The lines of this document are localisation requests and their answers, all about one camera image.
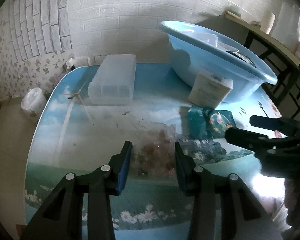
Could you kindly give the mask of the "clear plastic storage box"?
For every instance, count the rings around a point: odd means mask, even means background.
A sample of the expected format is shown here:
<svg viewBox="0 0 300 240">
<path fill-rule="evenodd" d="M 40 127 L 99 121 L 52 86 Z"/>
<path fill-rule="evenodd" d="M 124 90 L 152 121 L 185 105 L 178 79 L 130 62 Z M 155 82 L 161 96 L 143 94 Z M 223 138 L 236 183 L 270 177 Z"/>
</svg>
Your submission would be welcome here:
<svg viewBox="0 0 300 240">
<path fill-rule="evenodd" d="M 93 105 L 128 105 L 133 101 L 136 56 L 107 55 L 88 86 Z"/>
</svg>

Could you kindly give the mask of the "bag of reddish snacks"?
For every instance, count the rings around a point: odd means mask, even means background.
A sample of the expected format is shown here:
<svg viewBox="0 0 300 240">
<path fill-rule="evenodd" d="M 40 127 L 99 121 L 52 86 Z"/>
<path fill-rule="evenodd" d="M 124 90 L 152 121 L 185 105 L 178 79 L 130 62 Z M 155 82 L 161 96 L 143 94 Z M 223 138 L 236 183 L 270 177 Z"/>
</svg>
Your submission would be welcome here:
<svg viewBox="0 0 300 240">
<path fill-rule="evenodd" d="M 144 179 L 175 178 L 175 125 L 148 123 L 133 146 L 130 175 Z"/>
</svg>

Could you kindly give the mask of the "green snack packet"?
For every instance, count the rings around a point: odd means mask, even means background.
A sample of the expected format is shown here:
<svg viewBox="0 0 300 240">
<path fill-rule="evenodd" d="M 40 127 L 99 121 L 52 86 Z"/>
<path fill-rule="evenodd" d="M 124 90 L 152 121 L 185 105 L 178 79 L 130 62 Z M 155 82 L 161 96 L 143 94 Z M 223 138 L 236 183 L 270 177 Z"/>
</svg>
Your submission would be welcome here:
<svg viewBox="0 0 300 240">
<path fill-rule="evenodd" d="M 232 113 L 193 106 L 188 111 L 190 137 L 210 140 L 224 138 L 229 128 L 236 128 Z"/>
</svg>

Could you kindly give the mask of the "light blue plastic basin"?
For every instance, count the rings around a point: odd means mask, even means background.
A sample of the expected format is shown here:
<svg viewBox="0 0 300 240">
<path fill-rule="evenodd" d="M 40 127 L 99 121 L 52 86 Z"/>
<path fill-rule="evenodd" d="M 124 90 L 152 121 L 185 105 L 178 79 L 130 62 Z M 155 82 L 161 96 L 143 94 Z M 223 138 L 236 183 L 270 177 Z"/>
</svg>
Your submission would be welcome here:
<svg viewBox="0 0 300 240">
<path fill-rule="evenodd" d="M 271 68 L 252 51 L 231 38 L 199 25 L 162 21 L 160 29 L 168 35 L 170 62 L 175 73 L 189 86 L 193 86 L 196 76 L 203 72 L 213 72 L 233 80 L 233 89 L 225 102 L 234 103 L 250 97 L 262 84 L 275 85 L 277 76 Z M 256 68 L 237 57 L 197 39 L 197 33 L 210 33 L 249 57 Z"/>
</svg>

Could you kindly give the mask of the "white appliance on shelf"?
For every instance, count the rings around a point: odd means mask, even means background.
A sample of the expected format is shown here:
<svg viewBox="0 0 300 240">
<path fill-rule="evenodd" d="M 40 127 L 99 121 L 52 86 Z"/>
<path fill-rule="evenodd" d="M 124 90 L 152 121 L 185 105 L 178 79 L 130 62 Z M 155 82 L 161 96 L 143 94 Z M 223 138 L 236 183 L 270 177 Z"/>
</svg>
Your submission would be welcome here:
<svg viewBox="0 0 300 240">
<path fill-rule="evenodd" d="M 279 18 L 272 32 L 272 37 L 284 45 L 291 52 L 295 52 L 299 43 L 300 8 L 283 2 Z"/>
</svg>

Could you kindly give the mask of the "folding side table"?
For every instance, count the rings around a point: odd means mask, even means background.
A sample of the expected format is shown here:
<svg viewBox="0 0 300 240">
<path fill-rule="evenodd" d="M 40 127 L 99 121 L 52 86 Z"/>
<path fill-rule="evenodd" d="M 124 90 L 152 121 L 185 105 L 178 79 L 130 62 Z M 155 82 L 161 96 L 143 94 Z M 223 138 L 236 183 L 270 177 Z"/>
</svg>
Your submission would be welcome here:
<svg viewBox="0 0 300 240">
<path fill-rule="evenodd" d="M 262 88 L 277 107 L 286 99 L 290 99 L 289 103 L 294 111 L 292 118 L 296 118 L 300 114 L 300 60 L 280 42 L 232 12 L 226 10 L 223 16 L 248 29 L 244 42 L 246 48 L 249 49 L 254 41 L 266 48 L 259 58 L 274 68 L 277 84 L 262 85 Z"/>
</svg>

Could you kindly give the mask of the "white tissue pack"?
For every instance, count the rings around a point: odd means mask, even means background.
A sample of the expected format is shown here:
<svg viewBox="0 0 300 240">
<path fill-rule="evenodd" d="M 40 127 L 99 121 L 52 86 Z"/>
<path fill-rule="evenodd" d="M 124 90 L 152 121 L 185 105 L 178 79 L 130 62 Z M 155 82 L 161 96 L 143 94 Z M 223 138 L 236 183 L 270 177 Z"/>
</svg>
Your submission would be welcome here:
<svg viewBox="0 0 300 240">
<path fill-rule="evenodd" d="M 216 109 L 233 89 L 233 80 L 207 71 L 196 76 L 189 101 L 199 107 Z"/>
</svg>

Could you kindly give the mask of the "paper towel roll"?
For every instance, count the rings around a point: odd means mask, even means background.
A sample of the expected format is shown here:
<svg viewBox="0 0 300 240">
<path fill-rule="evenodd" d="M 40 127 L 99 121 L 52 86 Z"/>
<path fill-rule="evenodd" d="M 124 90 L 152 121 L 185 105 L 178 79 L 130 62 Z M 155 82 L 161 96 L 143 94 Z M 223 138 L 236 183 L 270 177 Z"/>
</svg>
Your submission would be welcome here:
<svg viewBox="0 0 300 240">
<path fill-rule="evenodd" d="M 261 27 L 260 27 L 260 30 L 266 34 L 269 34 L 272 27 L 273 27 L 273 24 L 274 24 L 274 21 L 275 21 L 275 14 L 272 13 L 271 11 L 267 10 L 262 19 L 261 19 Z"/>
</svg>

